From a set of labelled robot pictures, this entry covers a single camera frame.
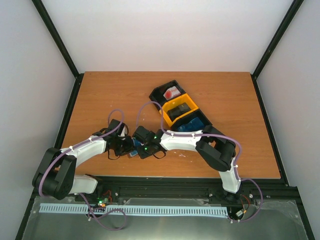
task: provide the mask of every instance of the white wall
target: white wall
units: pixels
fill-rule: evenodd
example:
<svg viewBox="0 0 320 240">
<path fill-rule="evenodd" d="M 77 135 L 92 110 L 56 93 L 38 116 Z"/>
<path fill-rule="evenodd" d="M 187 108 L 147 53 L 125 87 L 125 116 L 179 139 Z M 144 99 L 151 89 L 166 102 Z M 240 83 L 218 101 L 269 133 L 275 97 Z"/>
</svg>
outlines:
<svg viewBox="0 0 320 240">
<path fill-rule="evenodd" d="M 74 78 L 31 0 L 0 1 L 0 233 L 15 239 Z"/>
<path fill-rule="evenodd" d="M 304 1 L 258 78 L 290 185 L 320 239 L 320 1 Z"/>
<path fill-rule="evenodd" d="M 252 72 L 292 0 L 43 2 L 80 72 Z"/>
</svg>

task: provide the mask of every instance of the black frame bar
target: black frame bar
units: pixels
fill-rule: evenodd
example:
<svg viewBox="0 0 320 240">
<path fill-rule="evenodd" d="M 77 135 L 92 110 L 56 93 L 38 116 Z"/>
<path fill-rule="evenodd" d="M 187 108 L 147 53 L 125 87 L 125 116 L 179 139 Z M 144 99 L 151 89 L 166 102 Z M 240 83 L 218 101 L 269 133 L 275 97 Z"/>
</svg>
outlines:
<svg viewBox="0 0 320 240">
<path fill-rule="evenodd" d="M 268 62 L 271 54 L 279 43 L 280 39 L 284 35 L 286 29 L 297 13 L 299 7 L 304 0 L 293 0 L 290 8 L 284 16 L 280 26 L 274 34 L 270 44 L 265 50 L 261 60 L 259 61 L 256 69 L 251 75 L 252 83 L 257 95 L 258 102 L 260 104 L 263 119 L 266 125 L 266 129 L 270 138 L 271 146 L 274 152 L 274 156 L 278 165 L 281 179 L 256 179 L 255 181 L 259 184 L 262 189 L 263 196 L 265 198 L 271 198 L 274 200 L 295 200 L 300 216 L 302 218 L 304 228 L 307 236 L 310 240 L 315 239 L 310 223 L 308 221 L 306 211 L 304 209 L 302 200 L 300 198 L 299 191 L 296 187 L 290 187 L 286 172 L 281 161 L 279 150 L 276 144 L 276 140 L 268 119 L 268 115 L 264 106 L 264 102 L 259 90 L 257 79 Z M 34 6 L 38 10 L 43 22 L 49 30 L 52 38 L 54 39 L 57 47 L 63 55 L 67 65 L 69 66 L 72 74 L 75 77 L 74 86 L 71 92 L 69 102 L 67 104 L 64 117 L 58 132 L 58 136 L 55 142 L 55 148 L 61 148 L 63 140 L 65 138 L 68 124 L 76 103 L 76 99 L 80 90 L 80 86 L 84 77 L 84 74 L 79 74 L 74 62 L 71 59 L 60 35 L 55 28 L 44 4 L 41 0 L 32 0 Z M 143 198 L 189 198 L 192 196 L 208 197 L 211 191 L 216 191 L 221 188 L 222 182 L 218 178 L 159 178 L 159 177 L 99 177 L 101 178 L 104 185 L 112 189 L 113 194 L 118 193 L 117 196 L 113 196 L 112 199 L 118 200 L 119 198 L 132 198 L 132 197 L 143 197 Z M 242 184 L 244 191 L 249 191 L 254 196 L 258 196 L 258 191 L 250 182 L 244 182 Z M 36 190 L 33 191 L 25 215 L 22 219 L 20 228 L 18 230 L 16 240 L 20 240 L 23 237 L 25 227 L 28 222 L 30 211 L 34 202 L 35 196 L 38 195 Z M 231 206 L 232 204 L 223 202 L 224 206 Z"/>
</svg>

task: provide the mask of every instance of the brown wooden surface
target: brown wooden surface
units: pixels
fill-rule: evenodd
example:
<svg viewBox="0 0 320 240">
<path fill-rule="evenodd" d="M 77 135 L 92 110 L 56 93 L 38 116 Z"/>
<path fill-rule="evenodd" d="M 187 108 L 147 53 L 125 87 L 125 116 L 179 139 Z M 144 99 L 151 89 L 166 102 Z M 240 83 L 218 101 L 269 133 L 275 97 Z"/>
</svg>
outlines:
<svg viewBox="0 0 320 240">
<path fill-rule="evenodd" d="M 280 178 L 254 86 L 248 72 L 86 72 L 63 142 L 68 147 L 108 126 L 111 110 L 122 109 L 132 134 L 140 107 L 162 84 L 177 80 L 213 126 L 242 144 L 239 175 L 248 178 Z M 115 112 L 113 118 L 120 120 Z M 156 131 L 161 115 L 146 106 L 140 125 Z M 101 176 L 162 176 L 216 178 L 197 152 L 172 150 L 163 159 L 123 156 L 109 160 L 100 154 L 80 165 L 78 174 Z"/>
</svg>

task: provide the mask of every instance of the robotic arm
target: robotic arm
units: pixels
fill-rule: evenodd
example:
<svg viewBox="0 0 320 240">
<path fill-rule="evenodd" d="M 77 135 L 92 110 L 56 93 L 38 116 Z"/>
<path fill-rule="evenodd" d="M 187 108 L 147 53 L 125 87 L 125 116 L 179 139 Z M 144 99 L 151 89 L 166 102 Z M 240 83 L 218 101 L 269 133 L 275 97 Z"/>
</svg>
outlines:
<svg viewBox="0 0 320 240">
<path fill-rule="evenodd" d="M 115 129 L 119 123 L 119 121 L 113 119 L 108 128 L 93 133 L 87 143 L 75 149 L 70 147 L 71 151 L 59 159 L 50 170 L 43 182 L 42 191 L 58 200 L 69 194 L 93 193 L 98 181 L 88 175 L 75 175 L 76 168 L 95 155 L 108 152 L 109 157 L 110 150 L 113 150 L 117 157 L 137 150 L 142 159 L 150 156 L 159 158 L 158 152 L 162 152 L 164 157 L 166 152 L 170 150 L 188 150 L 198 152 L 211 168 L 219 171 L 224 190 L 234 194 L 238 192 L 241 181 L 238 179 L 234 166 L 235 144 L 221 137 L 193 136 L 200 134 L 223 135 L 213 126 L 208 125 L 204 130 L 196 132 L 167 130 L 166 133 L 163 133 L 161 129 L 154 133 L 143 126 L 139 126 L 132 135 L 141 143 L 140 146 L 136 147 L 133 139 L 128 136 L 127 126 L 122 123 L 117 131 L 112 134 L 92 140 L 96 136 L 102 136 Z M 32 185 L 35 188 L 39 188 L 44 173 L 53 160 L 70 148 L 56 149 L 52 147 L 45 152 L 32 180 Z"/>
</svg>

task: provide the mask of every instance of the gray floor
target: gray floor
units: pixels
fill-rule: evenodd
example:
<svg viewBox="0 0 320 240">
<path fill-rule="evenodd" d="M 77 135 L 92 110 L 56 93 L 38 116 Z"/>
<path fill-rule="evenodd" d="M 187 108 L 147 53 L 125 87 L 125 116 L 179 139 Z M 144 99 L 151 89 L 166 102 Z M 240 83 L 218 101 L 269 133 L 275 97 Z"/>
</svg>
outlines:
<svg viewBox="0 0 320 240">
<path fill-rule="evenodd" d="M 306 240 L 306 232 L 293 201 L 269 201 L 251 221 L 233 223 L 211 217 L 141 217 L 129 216 L 120 231 L 108 231 L 83 214 L 38 213 L 41 202 L 56 203 L 52 198 L 37 198 L 24 240 Z M 133 199 L 130 205 L 201 205 L 200 200 Z M 101 220 L 108 227 L 121 226 L 122 216 Z"/>
</svg>

